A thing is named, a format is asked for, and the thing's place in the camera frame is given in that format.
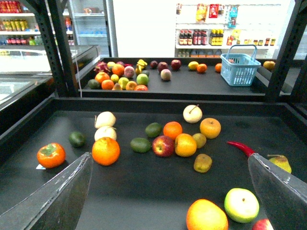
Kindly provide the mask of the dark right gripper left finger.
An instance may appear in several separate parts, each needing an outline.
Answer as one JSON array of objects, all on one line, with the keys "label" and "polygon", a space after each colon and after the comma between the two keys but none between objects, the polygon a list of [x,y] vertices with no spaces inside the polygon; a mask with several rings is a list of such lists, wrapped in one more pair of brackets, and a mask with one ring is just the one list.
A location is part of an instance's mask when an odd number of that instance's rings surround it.
[{"label": "dark right gripper left finger", "polygon": [[0,216],[2,230],[73,230],[89,192],[93,158],[86,152]]}]

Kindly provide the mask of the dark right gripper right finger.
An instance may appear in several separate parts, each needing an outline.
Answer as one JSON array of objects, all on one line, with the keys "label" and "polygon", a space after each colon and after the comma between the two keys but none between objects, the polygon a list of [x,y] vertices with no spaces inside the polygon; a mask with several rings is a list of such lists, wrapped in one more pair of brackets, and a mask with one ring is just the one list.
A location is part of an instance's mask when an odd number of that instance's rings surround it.
[{"label": "dark right gripper right finger", "polygon": [[248,169],[255,192],[275,230],[307,228],[307,184],[254,153]]}]

